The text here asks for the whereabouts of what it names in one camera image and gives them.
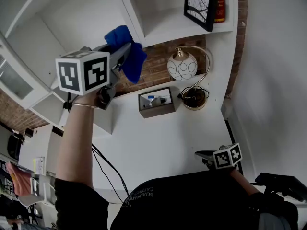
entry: picture frame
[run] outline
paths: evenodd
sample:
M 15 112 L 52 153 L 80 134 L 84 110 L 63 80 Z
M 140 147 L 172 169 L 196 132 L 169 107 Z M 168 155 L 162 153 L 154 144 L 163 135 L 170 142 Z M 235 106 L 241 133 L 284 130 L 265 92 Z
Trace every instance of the picture frame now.
M 183 15 L 212 32 L 218 0 L 185 0 Z

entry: white shelf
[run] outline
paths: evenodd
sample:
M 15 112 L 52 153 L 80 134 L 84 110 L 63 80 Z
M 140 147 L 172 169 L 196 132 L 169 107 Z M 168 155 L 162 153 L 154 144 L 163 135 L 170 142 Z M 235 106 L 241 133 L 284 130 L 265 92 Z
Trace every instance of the white shelf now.
M 126 24 L 114 0 L 53 0 L 39 14 L 67 52 L 103 45 Z
M 67 102 L 68 92 L 62 91 L 59 89 L 59 87 L 56 87 L 53 90 L 53 94 L 59 98 L 60 101 L 63 103 Z
M 59 127 L 65 127 L 67 119 L 68 119 L 68 114 L 69 114 L 68 110 L 66 109 L 62 110 L 62 116 L 58 124 Z
M 44 8 L 52 0 L 27 0 L 22 8 L 18 11 L 15 18 L 11 22 L 5 37 L 8 38 L 11 32 L 19 25 L 34 16 L 42 8 Z
M 212 32 L 195 24 L 183 15 L 184 0 L 122 0 L 143 47 L 178 38 L 233 31 L 237 3 L 225 0 L 226 18 L 224 23 L 216 23 Z
M 177 95 L 202 75 L 132 92 L 112 101 L 115 118 L 112 136 L 95 139 L 93 144 L 120 171 L 128 189 L 153 178 L 206 170 L 195 159 L 194 153 L 231 144 L 219 103 L 215 101 L 219 92 L 216 90 L 218 83 L 214 84 L 217 72 L 219 70 L 213 70 L 201 83 L 211 96 L 205 107 L 198 111 L 185 108 Z M 138 94 L 166 86 L 171 88 L 176 111 L 144 119 L 138 109 Z M 101 166 L 115 189 L 121 189 L 121 181 L 112 169 L 105 164 Z M 111 189 L 105 178 L 101 177 L 95 160 L 93 184 L 94 188 Z
M 209 34 L 205 29 L 183 16 L 182 8 L 173 8 L 142 17 L 146 46 L 178 38 Z M 233 23 L 216 23 L 211 33 L 230 32 Z
M 50 88 L 57 75 L 55 58 L 66 51 L 42 19 L 33 16 L 16 28 L 7 42 L 26 66 Z
M 50 94 L 47 98 L 43 99 L 32 109 L 39 116 L 43 116 L 49 123 L 58 126 L 62 117 L 63 102 L 55 95 Z
M 53 89 L 58 86 L 56 58 L 105 44 L 104 36 L 122 24 L 113 0 L 27 0 L 7 41 L 45 87 Z
M 5 36 L 16 14 L 27 0 L 0 0 L 0 31 Z
M 4 66 L 1 72 L 3 74 L 7 71 L 7 74 L 5 74 L 7 79 L 6 81 L 0 81 L 0 88 L 23 108 L 29 108 L 48 95 L 48 88 L 27 68 L 22 59 L 20 59 L 20 56 L 14 52 L 14 49 L 12 49 L 1 33 L 0 45 L 0 55 L 3 60 L 1 66 Z M 25 91 L 25 96 L 18 94 L 22 89 Z

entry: white lamp shade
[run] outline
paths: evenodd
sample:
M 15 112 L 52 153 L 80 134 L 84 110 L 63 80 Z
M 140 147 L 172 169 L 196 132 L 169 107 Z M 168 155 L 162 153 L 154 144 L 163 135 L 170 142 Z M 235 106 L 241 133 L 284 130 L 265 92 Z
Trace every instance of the white lamp shade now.
M 185 60 L 175 60 L 173 55 L 168 59 L 167 69 L 169 74 L 176 80 L 187 80 L 195 76 L 197 72 L 197 61 L 193 55 Z

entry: table lamp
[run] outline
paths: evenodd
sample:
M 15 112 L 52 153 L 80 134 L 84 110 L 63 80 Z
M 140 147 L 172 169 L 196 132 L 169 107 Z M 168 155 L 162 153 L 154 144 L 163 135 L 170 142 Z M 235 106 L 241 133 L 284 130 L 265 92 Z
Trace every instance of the table lamp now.
M 179 81 L 188 80 L 194 77 L 197 71 L 197 61 L 195 57 L 192 54 L 183 51 L 183 48 L 196 48 L 204 53 L 208 60 L 208 68 L 203 77 L 191 87 L 186 87 L 181 94 L 178 95 L 178 98 L 182 100 L 186 108 L 190 110 L 200 110 L 205 106 L 206 100 L 210 94 L 206 89 L 203 89 L 198 85 L 207 76 L 210 70 L 212 56 L 208 50 L 206 51 L 197 46 L 176 47 L 175 49 L 177 49 L 177 52 L 169 58 L 167 69 L 169 74 Z

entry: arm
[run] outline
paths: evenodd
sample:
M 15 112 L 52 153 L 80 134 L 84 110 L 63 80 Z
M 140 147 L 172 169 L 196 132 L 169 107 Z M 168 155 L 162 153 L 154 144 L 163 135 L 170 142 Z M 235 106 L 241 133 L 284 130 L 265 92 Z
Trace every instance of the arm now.
M 94 104 L 96 93 L 91 92 L 76 100 L 81 104 Z M 59 149 L 56 177 L 64 181 L 79 182 L 93 188 L 92 135 L 94 109 L 72 106 Z
M 233 177 L 240 185 L 245 189 L 248 195 L 259 193 L 258 189 L 255 188 L 249 181 L 237 170 L 232 170 L 230 176 Z

